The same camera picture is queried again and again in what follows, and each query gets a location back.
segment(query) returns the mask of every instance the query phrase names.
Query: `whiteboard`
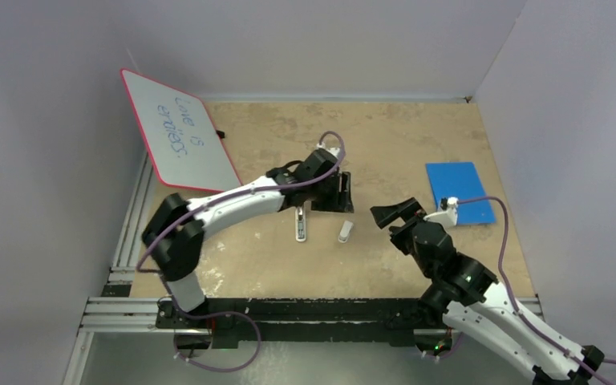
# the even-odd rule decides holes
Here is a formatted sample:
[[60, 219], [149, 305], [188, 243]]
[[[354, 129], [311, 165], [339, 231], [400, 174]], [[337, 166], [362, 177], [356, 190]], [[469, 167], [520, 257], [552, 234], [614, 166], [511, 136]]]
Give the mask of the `whiteboard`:
[[163, 184], [214, 192], [241, 186], [199, 98], [125, 68], [121, 77]]

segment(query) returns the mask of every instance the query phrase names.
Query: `wooden table top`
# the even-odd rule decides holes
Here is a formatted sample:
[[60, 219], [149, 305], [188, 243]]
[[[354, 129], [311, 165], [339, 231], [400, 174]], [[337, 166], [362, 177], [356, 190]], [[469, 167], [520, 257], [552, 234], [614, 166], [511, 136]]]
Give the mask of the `wooden table top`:
[[[244, 183], [290, 160], [303, 160], [325, 130], [346, 142], [343, 171], [352, 174], [355, 213], [306, 214], [307, 241], [294, 240], [294, 210], [255, 217], [205, 242], [197, 274], [211, 297], [419, 297], [429, 281], [409, 256], [376, 227], [369, 208], [415, 197], [436, 211], [425, 164], [471, 161], [485, 192], [505, 198], [475, 104], [436, 103], [207, 103]], [[168, 194], [184, 199], [205, 192], [159, 185], [152, 212]], [[497, 272], [503, 220], [450, 229], [455, 247]], [[344, 220], [355, 227], [339, 243]], [[532, 297], [517, 232], [511, 228], [505, 270], [516, 295]], [[165, 294], [154, 274], [137, 274], [131, 296]]]

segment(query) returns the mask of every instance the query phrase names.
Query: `brown surface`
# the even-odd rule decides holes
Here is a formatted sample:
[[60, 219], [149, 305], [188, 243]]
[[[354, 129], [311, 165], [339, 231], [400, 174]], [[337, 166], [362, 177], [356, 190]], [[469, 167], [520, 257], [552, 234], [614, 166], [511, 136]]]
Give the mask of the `brown surface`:
[[[435, 209], [424, 165], [472, 161], [487, 194], [504, 199], [480, 114], [474, 104], [422, 103], [207, 103], [244, 183], [289, 160], [305, 159], [320, 134], [335, 130], [346, 141], [342, 169], [353, 176], [354, 214], [307, 213], [307, 241], [294, 240], [294, 211], [256, 217], [207, 241], [197, 268], [212, 297], [417, 297], [428, 287], [411, 257], [375, 226], [369, 208], [416, 197]], [[160, 185], [154, 205], [169, 193], [202, 192]], [[451, 229], [458, 250], [496, 272], [502, 237], [495, 225]], [[355, 223], [351, 239], [337, 242], [344, 220]], [[505, 268], [516, 294], [533, 288], [511, 232]], [[160, 297], [153, 274], [137, 274], [132, 297]]]

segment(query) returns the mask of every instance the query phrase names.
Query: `white wall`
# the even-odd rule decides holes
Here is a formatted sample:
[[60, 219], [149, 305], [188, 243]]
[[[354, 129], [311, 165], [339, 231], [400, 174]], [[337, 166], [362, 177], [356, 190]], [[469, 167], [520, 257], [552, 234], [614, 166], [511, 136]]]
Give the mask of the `white wall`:
[[473, 95], [525, 0], [119, 0], [140, 69], [209, 98]]
[[545, 316], [616, 355], [616, 2], [529, 0], [476, 100]]
[[0, 383], [62, 381], [135, 180], [130, 61], [102, 6], [0, 1]]

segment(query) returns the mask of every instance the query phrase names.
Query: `blue square object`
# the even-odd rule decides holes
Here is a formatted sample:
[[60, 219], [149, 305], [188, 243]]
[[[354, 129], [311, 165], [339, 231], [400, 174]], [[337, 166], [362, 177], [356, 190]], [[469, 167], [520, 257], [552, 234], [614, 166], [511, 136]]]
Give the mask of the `blue square object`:
[[[426, 173], [431, 182], [436, 209], [440, 200], [447, 197], [460, 199], [484, 197], [485, 190], [480, 182], [473, 162], [427, 163]], [[458, 225], [478, 225], [495, 223], [495, 213], [489, 201], [480, 201], [459, 205], [457, 208]]]

